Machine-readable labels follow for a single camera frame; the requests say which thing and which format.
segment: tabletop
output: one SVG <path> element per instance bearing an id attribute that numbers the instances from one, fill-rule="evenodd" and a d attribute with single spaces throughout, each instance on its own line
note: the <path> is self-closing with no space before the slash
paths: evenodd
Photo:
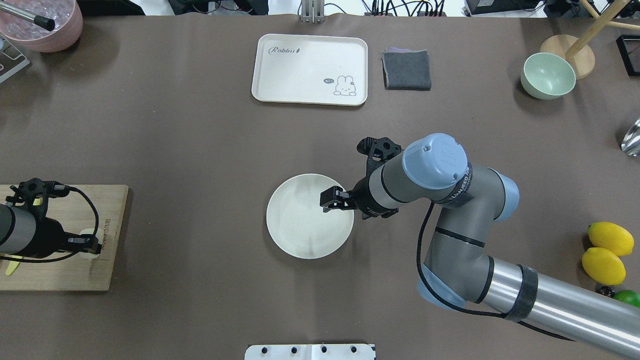
<path id="1" fill-rule="evenodd" d="M 520 188 L 519 208 L 494 225 L 486 252 L 593 289 L 580 266 L 587 226 L 611 221 L 640 234 L 640 164 L 618 143 L 640 114 L 640 81 L 625 72 L 620 30 L 608 28 L 591 42 L 595 70 L 570 94 L 539 101 L 519 83 L 544 39 L 579 35 L 591 22 L 106 17 L 85 19 L 68 51 L 25 51 L 33 65 L 0 86 L 0 183 L 40 177 L 126 184 L 130 193 L 111 289 L 0 294 L 0 357 L 242 359 L 251 344 L 357 341 L 375 343 L 378 359 L 610 359 L 420 298 L 426 201 L 388 219 L 356 216 L 347 242 L 317 260 L 282 252 L 265 221 L 269 197 L 292 176 L 353 186 L 365 175 L 355 147 L 366 136 L 406 146 L 448 133 L 471 161 Z M 368 100 L 255 100 L 266 33 L 362 38 Z M 385 90 L 387 47 L 427 49 L 431 91 Z M 623 258 L 633 290 L 638 257 Z"/>

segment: white plate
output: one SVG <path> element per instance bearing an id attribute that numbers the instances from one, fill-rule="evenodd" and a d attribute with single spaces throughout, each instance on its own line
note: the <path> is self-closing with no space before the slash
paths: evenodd
<path id="1" fill-rule="evenodd" d="M 302 174 L 282 183 L 267 205 L 267 228 L 284 252 L 317 259 L 336 251 L 353 227 L 353 210 L 323 213 L 320 193 L 340 186 L 330 177 Z"/>
<path id="2" fill-rule="evenodd" d="M 367 100 L 367 53 L 360 38 L 264 35 L 251 93 L 267 102 L 361 105 Z"/>

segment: mint green bowl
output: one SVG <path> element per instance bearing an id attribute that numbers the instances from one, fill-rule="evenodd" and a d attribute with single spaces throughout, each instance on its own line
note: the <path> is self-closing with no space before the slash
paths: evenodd
<path id="1" fill-rule="evenodd" d="M 569 94 L 575 86 L 575 72 L 565 59 L 550 53 L 531 55 L 520 74 L 522 87 L 529 95 L 541 99 L 557 99 Z"/>

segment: light blue joint cap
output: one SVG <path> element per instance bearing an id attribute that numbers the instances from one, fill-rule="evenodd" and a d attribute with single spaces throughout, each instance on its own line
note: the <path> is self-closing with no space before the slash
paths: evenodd
<path id="1" fill-rule="evenodd" d="M 413 142 L 403 152 L 402 168 L 418 186 L 429 190 L 446 189 L 467 171 L 467 154 L 447 134 L 435 133 Z"/>
<path id="2" fill-rule="evenodd" d="M 518 208 L 518 203 L 520 202 L 520 190 L 518 190 L 518 185 L 516 185 L 513 180 L 500 174 L 493 168 L 491 170 L 498 174 L 502 181 L 502 186 L 504 187 L 504 207 L 502 208 L 502 213 L 500 213 L 500 215 L 493 221 L 505 221 Z"/>
<path id="3" fill-rule="evenodd" d="M 424 273 L 424 278 L 427 279 L 427 282 L 436 294 L 438 294 L 440 297 L 450 302 L 451 304 L 454 304 L 455 306 L 465 307 L 467 301 L 461 298 L 460 295 L 456 294 L 453 290 L 451 290 L 451 288 L 448 287 L 444 282 L 442 282 L 442 280 L 440 280 L 433 272 L 431 272 L 431 270 L 425 264 L 422 264 L 422 272 Z M 455 311 L 449 306 L 441 303 L 438 299 L 434 298 L 427 287 L 422 283 L 421 279 L 418 279 L 418 293 L 421 297 L 424 298 L 424 300 L 427 300 L 434 305 L 440 306 L 443 309 Z"/>

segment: rectangular tray with rabbit drawing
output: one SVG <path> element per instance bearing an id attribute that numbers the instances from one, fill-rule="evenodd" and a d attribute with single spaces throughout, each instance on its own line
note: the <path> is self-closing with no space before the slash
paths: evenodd
<path id="1" fill-rule="evenodd" d="M 367 57 L 360 38 L 267 34 L 251 93 L 266 102 L 358 106 L 367 100 Z"/>

